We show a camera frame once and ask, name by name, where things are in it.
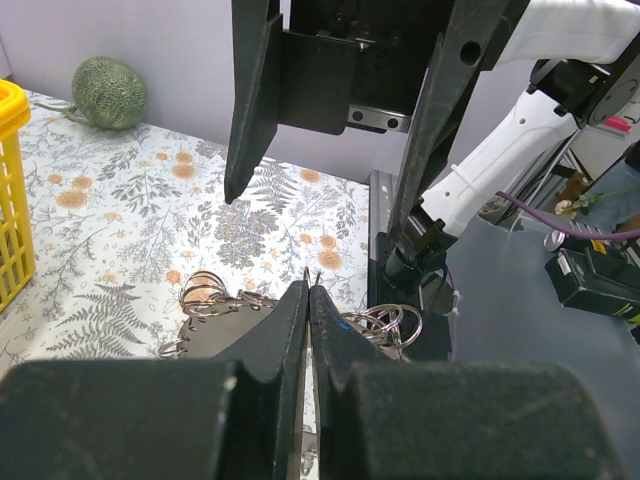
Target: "table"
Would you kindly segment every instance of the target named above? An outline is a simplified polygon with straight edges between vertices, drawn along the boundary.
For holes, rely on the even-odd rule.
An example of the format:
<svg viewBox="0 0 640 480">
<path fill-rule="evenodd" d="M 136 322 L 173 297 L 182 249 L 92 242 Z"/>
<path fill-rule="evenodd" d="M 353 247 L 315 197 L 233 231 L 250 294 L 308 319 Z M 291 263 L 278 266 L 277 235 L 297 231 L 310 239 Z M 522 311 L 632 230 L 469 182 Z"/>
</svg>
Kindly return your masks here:
<svg viewBox="0 0 640 480">
<path fill-rule="evenodd" d="M 544 270 L 545 233 L 531 223 L 509 233 L 476 217 L 451 248 L 463 295 L 450 319 L 453 359 L 567 367 L 590 392 L 629 478 L 640 478 L 640 348 L 626 322 L 558 302 Z"/>
<path fill-rule="evenodd" d="M 1 374 L 41 358 L 155 356 L 185 319 L 182 281 L 200 269 L 231 292 L 278 298 L 308 266 L 338 308 L 366 304 L 364 185 L 265 159 L 229 206 L 226 147 L 145 124 L 102 131 L 37 107 L 20 144 L 37 272 L 1 316 Z"/>
</svg>

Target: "black cable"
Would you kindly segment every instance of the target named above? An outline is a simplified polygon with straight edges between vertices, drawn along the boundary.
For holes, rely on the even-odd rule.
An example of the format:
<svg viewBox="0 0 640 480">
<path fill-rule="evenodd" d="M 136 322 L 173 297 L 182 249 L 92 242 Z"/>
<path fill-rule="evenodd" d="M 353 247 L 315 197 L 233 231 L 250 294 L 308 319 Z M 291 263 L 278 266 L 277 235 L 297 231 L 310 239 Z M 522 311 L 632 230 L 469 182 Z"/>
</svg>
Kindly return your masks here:
<svg viewBox="0 0 640 480">
<path fill-rule="evenodd" d="M 427 281 L 425 281 L 425 282 L 423 282 L 423 283 L 422 283 L 422 286 L 426 286 L 426 285 L 428 285 L 429 283 L 431 283 L 431 282 L 433 281 L 433 277 L 434 277 L 434 276 L 437 276 L 437 274 L 435 274 L 435 273 L 434 273 L 434 274 L 432 274 L 432 275 L 427 279 Z M 448 268 L 446 265 L 444 265 L 444 266 L 442 267 L 442 277 L 441 277 L 441 280 L 440 280 L 440 285 L 438 285 L 438 288 L 436 289 L 436 293 L 435 293 L 435 294 L 433 295 L 433 297 L 431 298 L 431 303 L 429 304 L 429 308 L 427 308 L 427 309 L 425 310 L 425 312 L 426 312 L 427 316 L 428 316 L 428 315 L 430 315 L 430 314 L 431 314 L 431 312 L 433 311 L 433 307 L 435 306 L 436 301 L 437 301 L 438 297 L 440 296 L 440 293 L 442 293 L 442 288 L 445 286 L 445 284 L 447 284 L 447 277 L 448 277 L 448 276 L 449 276 L 449 268 Z"/>
</svg>

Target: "black electronic device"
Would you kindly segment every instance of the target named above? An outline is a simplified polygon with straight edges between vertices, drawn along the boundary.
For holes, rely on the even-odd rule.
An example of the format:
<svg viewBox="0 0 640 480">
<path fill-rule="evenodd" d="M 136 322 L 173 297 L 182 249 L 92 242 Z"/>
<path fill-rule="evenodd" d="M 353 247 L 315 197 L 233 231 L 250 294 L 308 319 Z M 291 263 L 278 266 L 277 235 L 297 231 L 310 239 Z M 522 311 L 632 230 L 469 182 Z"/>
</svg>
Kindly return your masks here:
<svg viewBox="0 0 640 480">
<path fill-rule="evenodd" d="M 631 265 L 624 258 L 603 255 L 591 249 L 586 249 L 585 255 L 589 268 L 595 275 L 603 280 L 633 288 L 640 296 L 640 268 Z"/>
<path fill-rule="evenodd" d="M 544 268 L 553 283 L 558 300 L 565 307 L 630 322 L 640 318 L 640 292 L 596 275 L 589 266 L 587 253 L 560 249 Z"/>
</svg>

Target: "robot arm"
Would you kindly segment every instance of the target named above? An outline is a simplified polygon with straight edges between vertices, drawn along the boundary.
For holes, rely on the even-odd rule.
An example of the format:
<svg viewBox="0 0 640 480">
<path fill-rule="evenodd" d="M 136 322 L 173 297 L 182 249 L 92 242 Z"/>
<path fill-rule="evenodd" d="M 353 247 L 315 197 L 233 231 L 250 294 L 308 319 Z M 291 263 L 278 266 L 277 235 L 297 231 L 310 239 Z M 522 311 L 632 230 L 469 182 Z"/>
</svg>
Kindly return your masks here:
<svg viewBox="0 0 640 480">
<path fill-rule="evenodd" d="M 572 58 L 611 64 L 630 47 L 639 27 L 640 7 L 628 2 L 535 1 L 523 14 L 498 63 L 517 58 Z M 631 47 L 637 49 L 637 43 Z M 621 101 L 631 99 L 634 88 L 637 94 L 638 73 L 636 66 L 633 81 L 624 82 L 629 88 L 617 100 L 619 107 Z M 422 195 L 429 216 L 441 219 L 447 234 L 459 236 L 498 190 L 538 155 L 581 127 L 573 115 L 558 115 L 558 106 L 541 91 L 524 92 L 502 123 Z"/>
<path fill-rule="evenodd" d="M 429 216 L 441 219 L 447 234 L 460 236 L 498 190 L 542 152 L 578 130 L 573 116 L 554 113 L 557 106 L 540 91 L 520 95 L 502 123 L 422 195 L 422 206 Z"/>
<path fill-rule="evenodd" d="M 289 30 L 276 0 L 232 5 L 227 202 L 278 125 L 408 129 L 383 249 L 393 254 L 382 281 L 369 269 L 372 305 L 386 303 L 372 283 L 416 291 L 487 198 L 553 144 L 617 113 L 640 79 L 640 7 L 624 0 L 292 0 Z M 518 58 L 546 60 L 508 118 L 432 186 L 480 72 Z"/>
</svg>

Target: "orange flower print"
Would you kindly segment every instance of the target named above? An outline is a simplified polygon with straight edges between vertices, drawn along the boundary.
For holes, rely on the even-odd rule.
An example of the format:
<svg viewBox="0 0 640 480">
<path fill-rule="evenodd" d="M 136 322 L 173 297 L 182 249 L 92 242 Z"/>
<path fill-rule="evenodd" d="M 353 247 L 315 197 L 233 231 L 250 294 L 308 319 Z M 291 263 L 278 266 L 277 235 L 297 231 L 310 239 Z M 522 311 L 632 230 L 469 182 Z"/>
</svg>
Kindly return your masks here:
<svg viewBox="0 0 640 480">
<path fill-rule="evenodd" d="M 333 248 L 336 248 L 336 239 L 333 238 L 331 235 L 323 235 L 320 237 L 320 243 L 322 244 L 322 246 L 327 249 L 327 250 L 331 250 Z"/>
<path fill-rule="evenodd" d="M 169 282 L 171 285 L 176 285 L 182 281 L 182 276 L 180 275 L 180 272 L 176 270 L 169 270 L 167 272 L 166 278 L 167 278 L 167 282 Z"/>
<path fill-rule="evenodd" d="M 300 178 L 307 183 L 318 183 L 320 181 L 320 174 L 315 170 L 305 168 L 300 172 Z"/>
<path fill-rule="evenodd" d="M 213 280 L 207 277 L 196 277 L 189 280 L 189 283 L 193 285 L 213 285 Z"/>
<path fill-rule="evenodd" d="M 189 152 L 180 152 L 176 155 L 178 163 L 191 163 L 193 161 L 193 155 Z"/>
<path fill-rule="evenodd" d="M 318 263 L 327 270 L 338 270 L 342 267 L 342 258 L 334 251 L 325 250 L 318 255 Z"/>
<path fill-rule="evenodd" d="M 62 175 L 59 173 L 52 173 L 47 177 L 47 180 L 54 185 L 60 185 L 62 183 Z"/>
<path fill-rule="evenodd" d="M 59 195 L 56 199 L 62 208 L 80 208 L 87 203 L 87 194 L 80 190 L 71 190 Z"/>
<path fill-rule="evenodd" d="M 247 287 L 247 290 L 255 290 L 256 289 L 256 284 L 253 283 L 253 279 L 252 278 L 245 278 L 244 279 L 244 286 Z"/>
<path fill-rule="evenodd" d="M 104 218 L 107 219 L 107 222 L 120 222 L 122 220 L 122 216 L 116 212 L 108 212 L 104 214 Z"/>
<path fill-rule="evenodd" d="M 93 180 L 91 180 L 89 177 L 78 177 L 75 178 L 73 182 L 71 182 L 71 186 L 79 190 L 89 188 L 92 184 Z"/>
<path fill-rule="evenodd" d="M 209 298 L 210 295 L 211 290 L 209 290 L 208 288 L 198 288 L 187 293 L 187 296 L 184 297 L 184 299 L 187 302 L 204 302 Z"/>
<path fill-rule="evenodd" d="M 183 180 L 190 180 L 196 176 L 196 169 L 191 165 L 186 165 L 181 163 L 180 165 L 176 165 L 171 169 L 173 175 L 177 178 L 181 178 Z"/>
<path fill-rule="evenodd" d="M 116 276 L 113 273 L 105 273 L 102 276 L 102 281 L 104 283 L 116 283 Z"/>
<path fill-rule="evenodd" d="M 36 338 L 36 334 L 34 333 L 36 330 L 37 330 L 36 328 L 32 329 L 31 327 L 29 327 L 27 328 L 26 332 L 22 332 L 17 337 L 15 337 L 14 340 L 17 340 L 18 337 L 23 337 L 25 340 L 30 342 L 31 340 Z"/>
</svg>

